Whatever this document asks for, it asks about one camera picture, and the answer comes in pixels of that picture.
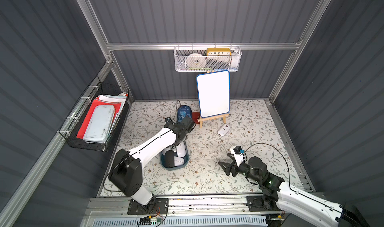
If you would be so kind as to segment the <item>white grey computer mouse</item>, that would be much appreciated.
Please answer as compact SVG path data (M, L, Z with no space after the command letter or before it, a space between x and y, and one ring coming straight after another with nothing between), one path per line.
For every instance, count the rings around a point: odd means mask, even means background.
M163 149L163 150L162 150L162 155L165 156L166 153L167 153L168 151L170 151L170 150L171 150L171 149L170 149L169 147Z

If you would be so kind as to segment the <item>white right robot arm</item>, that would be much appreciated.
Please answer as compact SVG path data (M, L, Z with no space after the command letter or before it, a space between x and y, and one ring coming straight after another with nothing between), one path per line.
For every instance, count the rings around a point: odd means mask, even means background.
M270 173L267 165L258 157L246 164L228 154L231 163L219 162L227 176L244 176L253 180L262 191L262 197L247 205L266 210L280 209L293 214L316 227L368 227L369 224L353 205L329 202L290 185L283 178Z

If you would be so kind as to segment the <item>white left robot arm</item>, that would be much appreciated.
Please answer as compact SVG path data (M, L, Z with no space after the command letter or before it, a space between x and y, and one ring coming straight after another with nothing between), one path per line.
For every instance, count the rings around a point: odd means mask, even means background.
M189 160L185 140L196 126L190 117L180 122L166 118L164 127L143 144L129 151L119 150L114 158L108 179L127 197L147 206L155 196L143 185L143 169L158 154L163 156L163 167L180 169Z

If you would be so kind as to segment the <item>black computer mouse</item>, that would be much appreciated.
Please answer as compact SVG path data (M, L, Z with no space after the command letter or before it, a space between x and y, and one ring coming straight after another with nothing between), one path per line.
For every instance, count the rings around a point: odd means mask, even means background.
M165 168L173 168L175 166L174 151L169 150L165 154Z

